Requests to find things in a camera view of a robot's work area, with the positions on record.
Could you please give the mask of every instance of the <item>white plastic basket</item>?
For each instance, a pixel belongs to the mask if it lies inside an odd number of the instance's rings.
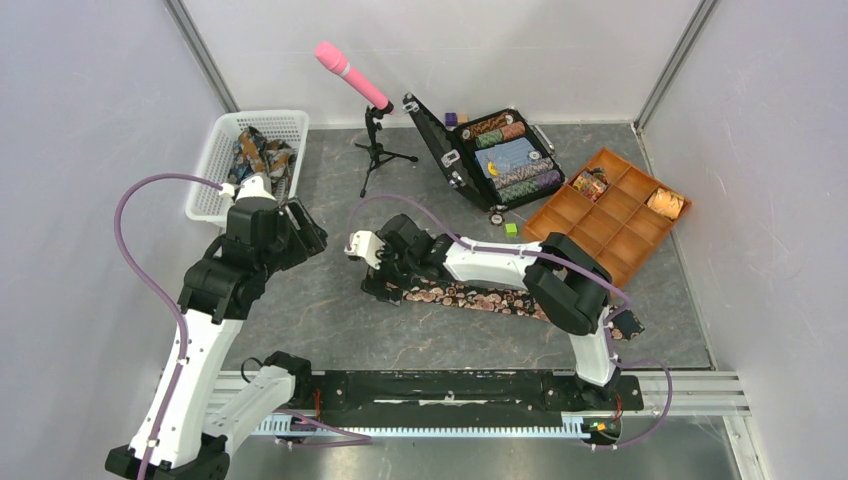
[[[288,192],[289,198],[296,196],[297,179],[300,177],[303,151],[306,148],[306,132],[309,129],[309,115],[300,110],[237,112],[222,116],[215,122],[206,139],[195,175],[215,183],[226,182],[233,162],[233,142],[248,126],[258,129],[268,140],[285,140],[297,150],[294,174]],[[277,200],[282,201],[284,193],[284,189],[279,188]],[[186,215],[192,220],[226,227],[227,210],[231,205],[232,201],[220,197],[214,189],[192,183],[186,203]]]

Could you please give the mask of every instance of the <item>microphone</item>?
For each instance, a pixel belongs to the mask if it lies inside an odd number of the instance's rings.
[[[321,42],[315,48],[315,58],[327,70],[342,77],[342,80],[377,107],[381,113],[392,113],[394,109],[392,102],[357,69],[353,68],[335,45],[330,42]]]

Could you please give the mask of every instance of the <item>small cube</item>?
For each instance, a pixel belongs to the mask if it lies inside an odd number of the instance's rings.
[[[507,238],[515,238],[518,236],[518,226],[514,223],[507,223],[504,225],[504,232],[506,232]]]

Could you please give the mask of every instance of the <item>microphone stand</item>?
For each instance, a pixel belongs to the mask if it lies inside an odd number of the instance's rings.
[[[371,177],[371,172],[385,165],[389,160],[393,158],[405,158],[410,162],[418,161],[418,157],[386,151],[383,148],[383,144],[377,141],[377,131],[383,129],[380,120],[383,119],[384,115],[391,113],[392,110],[394,110],[392,102],[389,102],[382,110],[374,106],[368,106],[365,109],[365,129],[368,130],[368,140],[371,141],[371,145],[354,143],[355,146],[367,150],[368,155],[371,157],[371,164],[368,166],[368,172],[365,174],[365,183],[362,184],[362,190],[359,192],[360,198],[365,197],[365,189],[368,187],[368,178]],[[388,158],[381,158],[384,155],[388,155]]]

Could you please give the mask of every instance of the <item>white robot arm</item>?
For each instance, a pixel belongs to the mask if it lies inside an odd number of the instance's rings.
[[[277,352],[235,398],[206,416],[224,357],[266,281],[327,245],[326,232],[299,202],[281,207],[268,190],[263,175],[245,181],[228,211],[226,232],[186,272],[177,302],[189,332],[185,358],[180,360],[178,332],[147,416],[129,445],[109,452],[106,470],[131,479],[223,479],[232,454],[262,420],[295,395],[298,376],[304,370],[308,375],[308,361]],[[178,364],[180,380],[169,392]],[[151,440],[165,402],[167,411]]]
[[[610,280],[609,274],[565,235],[552,233],[544,242],[521,245],[478,242],[461,237],[467,248],[447,235],[432,238],[406,215],[389,220],[378,232],[351,236],[348,256],[363,258],[374,269],[376,288],[363,289],[380,298],[380,283],[403,286],[411,275],[431,280],[474,284],[496,283],[527,290],[551,322],[569,334],[577,357],[577,376],[601,393],[611,391],[619,370],[610,359],[603,322],[609,315],[606,289],[580,275],[556,276],[557,265],[535,256],[478,251],[480,247],[518,252],[553,253]]]

